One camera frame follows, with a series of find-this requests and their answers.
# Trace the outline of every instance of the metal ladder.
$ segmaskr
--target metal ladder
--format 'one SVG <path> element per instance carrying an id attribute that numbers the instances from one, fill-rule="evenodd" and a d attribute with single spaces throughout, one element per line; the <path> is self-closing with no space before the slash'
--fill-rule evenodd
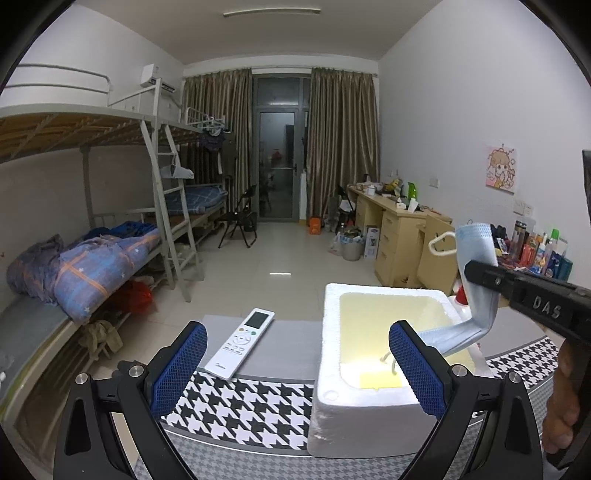
<path id="1" fill-rule="evenodd" d="M 144 141 L 146 147 L 148 148 L 148 154 L 150 155 L 150 161 L 152 162 L 152 179 L 153 179 L 153 186 L 154 186 L 154 197 L 157 198 L 155 200 L 155 208 L 156 208 L 156 222 L 158 228 L 160 229 L 161 235 L 161 254 L 164 261 L 164 269 L 166 271 L 166 277 L 168 281 L 168 285 L 173 287 L 174 285 L 174 277 L 172 268 L 170 266 L 170 262 L 174 265 L 174 271 L 177 274 L 177 279 L 179 286 L 181 288 L 181 292 L 183 294 L 183 298 L 185 301 L 191 301 L 191 294 L 187 288 L 186 280 L 183 276 L 184 268 L 189 265 L 191 260 L 194 261 L 197 270 L 197 278 L 198 280 L 204 279 L 203 268 L 201 266 L 201 262 L 199 260 L 199 254 L 197 252 L 197 247 L 195 245 L 195 238 L 193 237 L 193 229 L 191 228 L 191 218 L 189 216 L 189 210 L 187 208 L 187 198 L 185 195 L 185 188 L 184 188 L 184 180 L 178 179 L 178 186 L 171 188 L 169 190 L 164 190 L 164 186 L 162 184 L 162 177 L 160 175 L 160 164 L 158 162 L 159 155 L 168 155 L 174 157 L 174 164 L 175 166 L 180 166 L 180 157 L 178 155 L 177 147 L 174 143 L 173 135 L 170 131 L 170 126 L 168 124 L 164 124 L 164 133 L 166 134 L 166 139 L 168 142 L 168 146 L 170 151 L 159 153 L 158 152 L 158 144 L 160 141 L 160 130 L 161 124 L 158 121 L 158 117 L 155 117 L 154 124 L 152 124 L 152 133 L 148 130 L 148 125 L 146 124 L 145 120 L 142 120 L 140 123 L 142 136 L 144 137 Z M 174 227 L 170 225 L 170 217 L 168 215 L 168 209 L 166 207 L 166 198 L 165 195 L 167 193 L 172 192 L 180 192 L 181 196 L 181 204 L 183 206 L 183 221 Z M 174 246 L 174 235 L 177 232 L 187 233 L 189 237 L 189 244 L 190 244 L 190 252 L 187 258 L 185 258 L 182 262 L 179 261 L 177 250 Z"/>

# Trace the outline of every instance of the folding chair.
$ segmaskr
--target folding chair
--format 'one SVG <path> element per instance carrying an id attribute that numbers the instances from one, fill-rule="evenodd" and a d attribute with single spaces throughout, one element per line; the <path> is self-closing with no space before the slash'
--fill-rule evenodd
<path id="1" fill-rule="evenodd" d="M 226 222 L 226 230 L 222 235 L 222 239 L 220 240 L 220 244 L 217 246 L 218 248 L 222 247 L 222 242 L 226 238 L 226 234 L 228 230 L 230 230 L 230 226 L 232 222 L 234 223 L 234 230 L 230 235 L 230 238 L 234 236 L 234 232 L 236 228 L 240 228 L 240 233 L 242 234 L 242 238 L 244 239 L 244 243 L 246 244 L 247 248 L 250 248 L 254 242 L 257 240 L 256 235 L 256 212 L 252 210 L 252 197 L 256 192 L 256 185 L 251 185 L 248 189 L 242 194 L 242 196 L 238 199 L 238 203 L 236 204 L 236 208 L 233 212 L 224 213 L 218 220 L 221 222 Z M 254 232 L 255 239 L 249 245 L 248 241 L 246 240 L 246 235 L 244 232 Z"/>

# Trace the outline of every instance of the power outlet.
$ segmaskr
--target power outlet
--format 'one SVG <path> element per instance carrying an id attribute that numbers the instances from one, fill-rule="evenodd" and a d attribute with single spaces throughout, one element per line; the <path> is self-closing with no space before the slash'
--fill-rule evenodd
<path id="1" fill-rule="evenodd" d="M 515 199 L 513 202 L 513 212 L 518 215 L 523 215 L 525 209 L 525 202 L 521 199 Z"/>
<path id="2" fill-rule="evenodd" d="M 523 216 L 531 217 L 534 214 L 534 208 L 531 205 L 523 202 Z"/>

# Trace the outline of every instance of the floor tile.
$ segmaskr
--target floor tile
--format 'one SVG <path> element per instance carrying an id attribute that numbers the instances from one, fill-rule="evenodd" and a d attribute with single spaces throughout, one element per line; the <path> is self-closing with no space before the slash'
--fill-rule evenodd
<path id="1" fill-rule="evenodd" d="M 322 320 L 315 288 L 253 289 L 242 315 L 248 315 L 253 308 L 271 310 L 279 320 Z"/>

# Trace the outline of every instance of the wooden desk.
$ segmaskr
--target wooden desk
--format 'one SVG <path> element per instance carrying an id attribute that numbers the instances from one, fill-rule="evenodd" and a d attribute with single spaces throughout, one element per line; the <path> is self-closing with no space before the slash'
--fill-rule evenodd
<path id="1" fill-rule="evenodd" d="M 356 225 L 362 229 L 379 226 L 375 275 L 385 287 L 419 288 L 417 268 L 423 253 L 424 234 L 419 230 L 428 215 L 451 223 L 452 219 L 434 212 L 399 210 L 396 202 L 380 195 L 367 195 L 350 186 L 357 195 Z"/>

